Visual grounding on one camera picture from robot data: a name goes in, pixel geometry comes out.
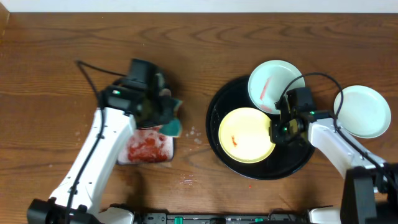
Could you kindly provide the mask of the green and yellow sponge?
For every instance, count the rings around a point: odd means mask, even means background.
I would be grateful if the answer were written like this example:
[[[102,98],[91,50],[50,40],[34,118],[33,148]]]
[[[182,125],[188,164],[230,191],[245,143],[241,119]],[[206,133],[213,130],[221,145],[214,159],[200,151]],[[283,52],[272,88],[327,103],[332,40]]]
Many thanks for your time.
[[[171,100],[172,119],[167,124],[162,125],[159,129],[159,133],[173,138],[179,138],[182,133],[182,124],[178,118],[178,111],[182,105],[182,101],[175,98],[171,98]]]

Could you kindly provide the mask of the yellow plate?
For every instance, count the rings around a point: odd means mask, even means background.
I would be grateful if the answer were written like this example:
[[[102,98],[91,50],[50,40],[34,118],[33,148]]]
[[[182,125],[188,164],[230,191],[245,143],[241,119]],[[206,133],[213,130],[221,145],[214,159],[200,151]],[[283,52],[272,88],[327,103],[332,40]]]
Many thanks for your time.
[[[238,108],[221,121],[218,138],[223,151],[244,164],[263,161],[271,155],[275,144],[269,135],[271,119],[254,108]]]

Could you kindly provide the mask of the mint green plate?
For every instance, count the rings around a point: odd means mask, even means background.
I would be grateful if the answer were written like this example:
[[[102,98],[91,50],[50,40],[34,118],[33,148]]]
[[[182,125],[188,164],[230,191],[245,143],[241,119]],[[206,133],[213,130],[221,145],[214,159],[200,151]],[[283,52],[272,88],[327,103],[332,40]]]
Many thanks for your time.
[[[291,63],[283,60],[269,60],[257,66],[249,77],[248,93],[251,101],[261,111],[279,114],[275,103],[286,86],[301,76],[301,72]]]
[[[385,98],[370,87],[353,85],[337,94],[334,112],[338,121],[353,136],[376,138],[384,134],[391,123],[391,109]]]

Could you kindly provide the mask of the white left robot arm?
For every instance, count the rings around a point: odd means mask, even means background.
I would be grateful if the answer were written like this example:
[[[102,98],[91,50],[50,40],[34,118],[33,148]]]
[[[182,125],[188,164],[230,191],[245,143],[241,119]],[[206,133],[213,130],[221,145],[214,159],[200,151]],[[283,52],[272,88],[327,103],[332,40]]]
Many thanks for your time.
[[[134,223],[124,208],[100,210],[109,176],[129,138],[138,129],[178,124],[182,102],[162,86],[110,85],[98,95],[90,132],[77,158],[48,200],[35,199],[29,223]]]

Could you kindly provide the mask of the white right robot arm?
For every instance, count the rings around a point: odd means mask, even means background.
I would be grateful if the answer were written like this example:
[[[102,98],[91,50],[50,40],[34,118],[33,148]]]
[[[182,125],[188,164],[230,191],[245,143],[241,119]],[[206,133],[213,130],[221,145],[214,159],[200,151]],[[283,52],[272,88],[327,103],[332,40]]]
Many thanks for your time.
[[[269,135],[319,149],[345,181],[341,206],[309,210],[309,223],[397,223],[397,164],[371,153],[326,111],[271,121]]]

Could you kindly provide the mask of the round black serving tray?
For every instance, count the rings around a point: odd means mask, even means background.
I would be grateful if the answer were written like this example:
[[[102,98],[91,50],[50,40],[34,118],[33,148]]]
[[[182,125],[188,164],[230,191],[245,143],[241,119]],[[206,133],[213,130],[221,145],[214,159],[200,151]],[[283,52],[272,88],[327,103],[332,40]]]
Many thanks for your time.
[[[255,107],[249,97],[248,80],[247,75],[231,80],[210,101],[206,114],[208,142],[218,159],[234,172],[257,180],[282,179],[301,169],[309,161],[315,148],[303,141],[295,141],[289,145],[278,144],[266,159],[245,164],[230,158],[221,147],[218,131],[222,119],[232,110]]]

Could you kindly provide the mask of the black rectangular soapy water tray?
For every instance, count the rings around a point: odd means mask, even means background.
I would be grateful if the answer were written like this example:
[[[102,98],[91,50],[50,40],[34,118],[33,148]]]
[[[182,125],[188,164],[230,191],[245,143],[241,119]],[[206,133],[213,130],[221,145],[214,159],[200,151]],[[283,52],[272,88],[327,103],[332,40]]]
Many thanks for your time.
[[[133,165],[170,161],[174,156],[174,138],[159,133],[159,127],[137,129],[119,153],[117,164]]]

